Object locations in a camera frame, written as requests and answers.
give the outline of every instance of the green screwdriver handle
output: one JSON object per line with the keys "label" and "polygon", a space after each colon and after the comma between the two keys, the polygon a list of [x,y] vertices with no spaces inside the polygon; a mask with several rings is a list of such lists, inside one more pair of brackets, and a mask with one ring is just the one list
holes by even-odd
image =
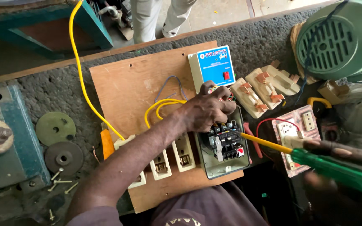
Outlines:
{"label": "green screwdriver handle", "polygon": [[362,192],[360,165],[330,156],[315,155],[303,148],[294,148],[291,157],[296,163],[313,167],[317,173]]}

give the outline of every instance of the yellow screwdriver shaft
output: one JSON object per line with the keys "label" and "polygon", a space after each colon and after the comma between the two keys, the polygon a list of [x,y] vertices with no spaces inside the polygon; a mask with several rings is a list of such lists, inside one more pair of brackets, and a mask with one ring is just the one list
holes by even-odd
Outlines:
{"label": "yellow screwdriver shaft", "polygon": [[257,142],[258,144],[262,144],[262,145],[264,145],[266,147],[273,148],[274,150],[279,151],[279,152],[283,152],[283,153],[286,153],[286,154],[291,154],[291,152],[293,152],[293,149],[291,149],[291,148],[287,148],[287,147],[281,146],[279,144],[275,144],[275,143],[272,143],[270,141],[254,137],[254,136],[251,136],[249,134],[240,133],[240,132],[237,132],[235,130],[229,130],[229,131],[232,132],[232,133],[235,133],[235,134],[239,134],[240,136],[242,136],[245,139],[248,139],[250,141],[254,141],[254,142]]}

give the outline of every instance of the gray t-shirt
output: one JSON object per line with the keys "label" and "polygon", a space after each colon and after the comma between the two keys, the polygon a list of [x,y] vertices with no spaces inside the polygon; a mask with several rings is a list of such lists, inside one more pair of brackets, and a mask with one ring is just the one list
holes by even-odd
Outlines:
{"label": "gray t-shirt", "polygon": [[[93,208],[73,218],[67,226],[120,226],[114,207]],[[233,183],[191,191],[161,203],[151,226],[268,226],[246,196]]]}

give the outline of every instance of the grinding disc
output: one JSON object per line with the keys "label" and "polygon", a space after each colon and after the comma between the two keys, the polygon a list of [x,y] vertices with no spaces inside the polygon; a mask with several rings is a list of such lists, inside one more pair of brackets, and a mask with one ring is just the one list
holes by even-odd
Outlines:
{"label": "grinding disc", "polygon": [[75,123],[66,114],[58,111],[43,115],[36,124],[37,138],[46,146],[75,137]]}
{"label": "grinding disc", "polygon": [[48,147],[44,153],[44,161],[51,172],[56,173],[59,168],[63,168],[60,175],[69,176],[82,167],[83,152],[72,142],[58,142]]}

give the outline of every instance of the person's leg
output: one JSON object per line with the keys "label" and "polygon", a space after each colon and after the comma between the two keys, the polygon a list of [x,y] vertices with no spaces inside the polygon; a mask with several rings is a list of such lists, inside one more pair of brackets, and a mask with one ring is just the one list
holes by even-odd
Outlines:
{"label": "person's leg", "polygon": [[174,37],[181,24],[183,24],[191,12],[192,6],[197,0],[171,0],[167,11],[167,18],[162,29],[167,38]]}
{"label": "person's leg", "polygon": [[156,39],[156,23],[162,0],[131,0],[134,43]]}

